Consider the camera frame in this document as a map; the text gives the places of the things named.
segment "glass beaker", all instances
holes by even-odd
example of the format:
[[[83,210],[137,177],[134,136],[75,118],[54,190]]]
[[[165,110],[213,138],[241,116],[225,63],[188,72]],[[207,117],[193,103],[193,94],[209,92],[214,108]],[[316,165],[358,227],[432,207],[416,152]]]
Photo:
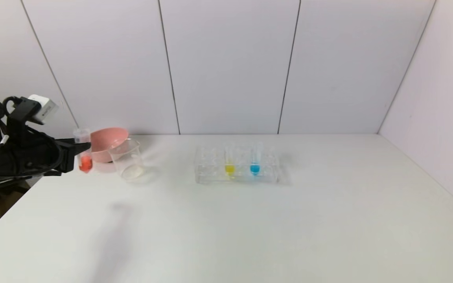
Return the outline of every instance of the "glass beaker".
[[[108,148],[118,174],[126,180],[136,179],[144,173],[140,143],[128,138],[116,141]]]

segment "white wall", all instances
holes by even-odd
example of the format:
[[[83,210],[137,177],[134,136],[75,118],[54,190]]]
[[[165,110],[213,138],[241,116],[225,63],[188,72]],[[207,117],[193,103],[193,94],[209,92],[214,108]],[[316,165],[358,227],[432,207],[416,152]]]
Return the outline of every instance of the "white wall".
[[[46,125],[29,123],[54,138],[70,138],[74,120],[53,79],[18,0],[0,0],[0,101],[9,96],[46,96],[60,106]]]
[[[160,0],[182,134],[277,134],[298,0]]]
[[[302,0],[281,134],[379,131],[435,0]]]
[[[380,134],[453,194],[453,0],[438,0]]]
[[[81,127],[178,133],[157,0],[24,5]]]

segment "blue liquid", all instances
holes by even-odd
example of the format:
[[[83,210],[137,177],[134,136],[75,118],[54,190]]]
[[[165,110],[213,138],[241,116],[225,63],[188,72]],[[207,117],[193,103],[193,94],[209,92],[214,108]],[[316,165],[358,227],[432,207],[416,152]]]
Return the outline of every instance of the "blue liquid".
[[[259,172],[260,172],[260,166],[259,166],[259,164],[252,164],[251,167],[250,167],[250,170],[251,170],[251,173],[252,173],[253,175],[255,175],[255,176],[258,175]]]

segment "white table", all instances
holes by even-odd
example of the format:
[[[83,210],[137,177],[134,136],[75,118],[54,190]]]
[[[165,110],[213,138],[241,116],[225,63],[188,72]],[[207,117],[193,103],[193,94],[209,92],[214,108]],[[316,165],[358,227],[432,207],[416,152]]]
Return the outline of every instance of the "white table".
[[[40,180],[0,282],[453,283],[453,197],[381,136],[139,136],[150,172]],[[281,184],[196,184],[196,145],[274,145]]]

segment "cable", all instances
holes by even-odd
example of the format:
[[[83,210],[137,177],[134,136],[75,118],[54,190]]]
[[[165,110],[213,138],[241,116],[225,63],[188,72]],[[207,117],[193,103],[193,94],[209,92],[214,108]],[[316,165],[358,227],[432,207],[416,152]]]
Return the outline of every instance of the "cable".
[[[7,117],[9,117],[9,112],[8,112],[8,108],[7,108],[7,104],[9,101],[13,102],[13,104],[19,104],[20,102],[22,102],[22,99],[20,99],[16,96],[10,96],[10,97],[5,98],[5,100],[3,100],[3,103],[2,103],[3,110],[5,111],[5,115],[7,115]]]

